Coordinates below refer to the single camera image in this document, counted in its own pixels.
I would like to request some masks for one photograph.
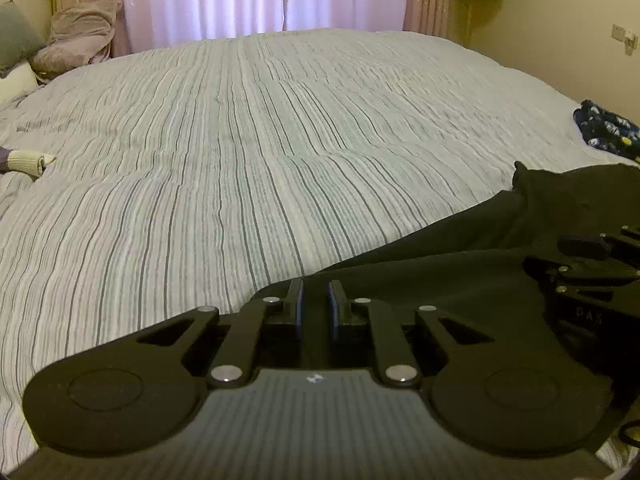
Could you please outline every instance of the wall socket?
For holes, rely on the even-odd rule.
[[[638,48],[638,35],[628,30],[625,35],[625,54],[631,56],[636,48]]]
[[[613,28],[611,29],[611,37],[614,40],[625,41],[625,32],[626,31],[623,27],[614,23]]]

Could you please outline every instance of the light switch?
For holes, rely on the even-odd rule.
[[[625,29],[614,23],[611,29],[611,37],[614,40],[625,41]]]

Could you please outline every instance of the black cloth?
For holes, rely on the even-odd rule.
[[[543,320],[542,293],[522,269],[524,256],[555,247],[560,235],[619,233],[624,224],[640,224],[638,168],[617,164],[557,174],[516,163],[513,189],[305,277],[304,365],[326,366],[324,298],[334,279],[350,298],[388,301],[400,320],[432,304],[494,335],[564,353]],[[269,285],[255,297],[284,297],[288,285]]]
[[[574,112],[574,121],[588,145],[640,163],[640,128],[629,119],[587,99]]]

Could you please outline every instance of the silver rivet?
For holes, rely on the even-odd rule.
[[[404,383],[415,379],[418,375],[418,370],[409,365],[393,365],[385,370],[385,375],[392,381]]]
[[[306,376],[306,380],[311,384],[319,384],[322,381],[324,381],[324,376],[320,374],[312,374],[312,375]]]
[[[235,365],[220,365],[213,368],[211,371],[211,377],[221,383],[229,383],[231,381],[237,381],[242,377],[242,369]]]

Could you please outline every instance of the striped bedsheet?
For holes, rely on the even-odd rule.
[[[237,309],[510,186],[620,160],[576,103],[449,41],[314,30],[73,70],[0,112],[0,469],[35,448],[37,370],[202,304]]]

